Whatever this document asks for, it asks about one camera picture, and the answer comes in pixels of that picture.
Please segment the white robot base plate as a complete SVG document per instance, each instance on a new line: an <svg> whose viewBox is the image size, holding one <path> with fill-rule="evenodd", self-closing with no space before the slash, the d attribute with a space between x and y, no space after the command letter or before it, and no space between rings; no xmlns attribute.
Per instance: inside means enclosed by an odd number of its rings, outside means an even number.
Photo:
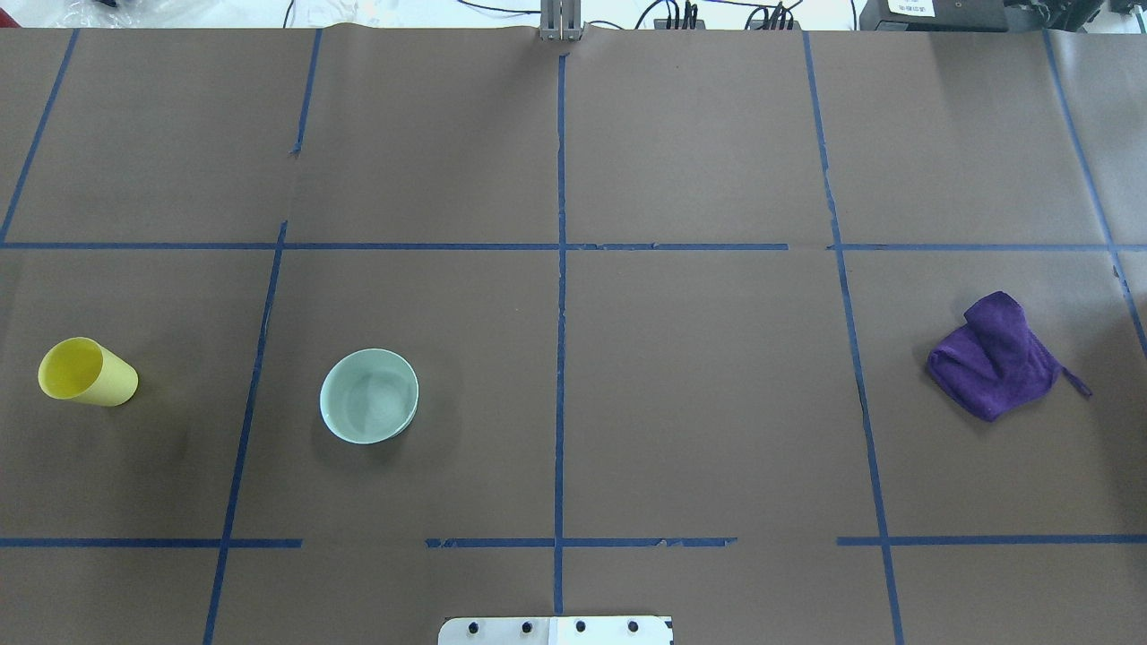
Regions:
<svg viewBox="0 0 1147 645"><path fill-rule="evenodd" d="M438 644L673 644L672 619L656 615L455 617Z"/></svg>

